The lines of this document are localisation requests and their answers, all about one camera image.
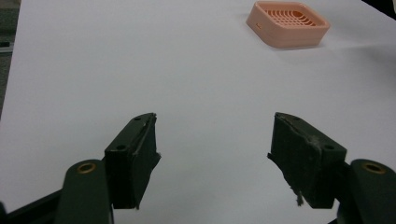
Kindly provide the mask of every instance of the brass insert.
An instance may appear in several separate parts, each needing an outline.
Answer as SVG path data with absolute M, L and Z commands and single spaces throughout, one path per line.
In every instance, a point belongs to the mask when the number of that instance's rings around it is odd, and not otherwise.
M 92 172 L 94 169 L 96 169 L 96 164 L 92 163 L 92 162 L 87 162 L 87 163 L 81 164 L 77 168 L 77 172 L 81 175 L 85 175 L 85 174 Z
M 366 171 L 369 171 L 369 172 L 372 172 L 372 173 L 375 173 L 378 175 L 382 175 L 387 172 L 387 170 L 384 167 L 377 165 L 375 163 L 372 163 L 372 162 L 365 162 L 362 167 Z

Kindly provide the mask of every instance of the pink plastic container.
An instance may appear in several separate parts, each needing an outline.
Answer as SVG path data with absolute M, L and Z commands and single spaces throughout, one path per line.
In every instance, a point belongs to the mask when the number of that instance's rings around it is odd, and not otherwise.
M 330 28 L 317 12 L 297 2 L 256 2 L 247 25 L 275 48 L 318 45 Z

